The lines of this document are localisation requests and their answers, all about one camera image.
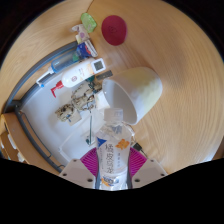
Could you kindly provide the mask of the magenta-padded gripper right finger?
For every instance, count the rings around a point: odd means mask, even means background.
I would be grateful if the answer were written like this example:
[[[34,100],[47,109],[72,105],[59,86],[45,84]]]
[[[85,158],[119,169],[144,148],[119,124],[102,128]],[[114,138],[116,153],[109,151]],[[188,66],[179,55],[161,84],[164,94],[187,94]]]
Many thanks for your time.
[[[143,187],[165,176],[166,171],[155,159],[147,159],[136,149],[130,149],[127,176],[129,189]]]

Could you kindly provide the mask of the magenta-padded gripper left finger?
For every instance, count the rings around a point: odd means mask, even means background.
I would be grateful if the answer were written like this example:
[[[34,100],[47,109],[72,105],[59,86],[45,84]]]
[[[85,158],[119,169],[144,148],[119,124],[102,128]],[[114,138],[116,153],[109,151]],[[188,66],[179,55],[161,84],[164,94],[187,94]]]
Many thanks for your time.
[[[62,170],[60,177],[84,188],[99,189],[97,150],[93,148],[80,159],[72,159]]]

